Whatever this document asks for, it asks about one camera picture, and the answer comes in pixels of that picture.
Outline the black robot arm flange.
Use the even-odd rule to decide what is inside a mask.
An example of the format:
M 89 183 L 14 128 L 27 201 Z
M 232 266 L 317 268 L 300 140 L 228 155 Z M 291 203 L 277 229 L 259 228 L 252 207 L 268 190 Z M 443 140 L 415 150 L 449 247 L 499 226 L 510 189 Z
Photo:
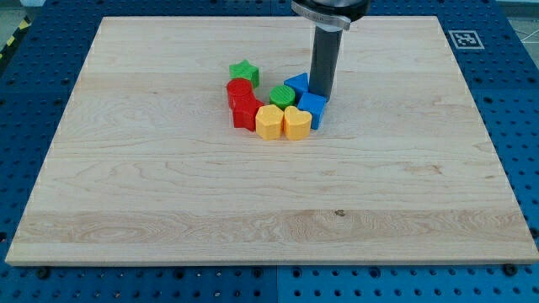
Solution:
M 292 0 L 291 10 L 317 26 L 349 30 L 367 15 L 371 0 Z

